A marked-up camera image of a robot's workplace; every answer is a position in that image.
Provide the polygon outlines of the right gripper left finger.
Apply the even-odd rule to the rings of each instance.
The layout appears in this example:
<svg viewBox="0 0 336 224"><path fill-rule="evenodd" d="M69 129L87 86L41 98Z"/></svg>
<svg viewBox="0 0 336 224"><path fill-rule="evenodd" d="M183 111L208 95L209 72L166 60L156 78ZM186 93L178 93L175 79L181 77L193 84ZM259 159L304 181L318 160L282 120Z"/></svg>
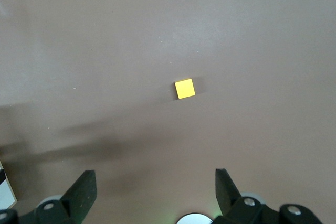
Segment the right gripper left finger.
<svg viewBox="0 0 336 224"><path fill-rule="evenodd" d="M86 170L60 199L48 200L22 216L15 209L2 209L1 223L83 223L96 199L96 173Z"/></svg>

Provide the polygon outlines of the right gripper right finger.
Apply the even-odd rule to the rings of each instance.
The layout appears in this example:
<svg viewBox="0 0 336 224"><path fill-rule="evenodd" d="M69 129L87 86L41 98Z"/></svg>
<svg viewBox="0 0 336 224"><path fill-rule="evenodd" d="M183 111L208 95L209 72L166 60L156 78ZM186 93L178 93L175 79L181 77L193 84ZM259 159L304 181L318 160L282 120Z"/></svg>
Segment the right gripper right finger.
<svg viewBox="0 0 336 224"><path fill-rule="evenodd" d="M222 214L214 223L321 223L305 206L284 204L275 211L255 197L242 196L226 169L215 171L215 192Z"/></svg>

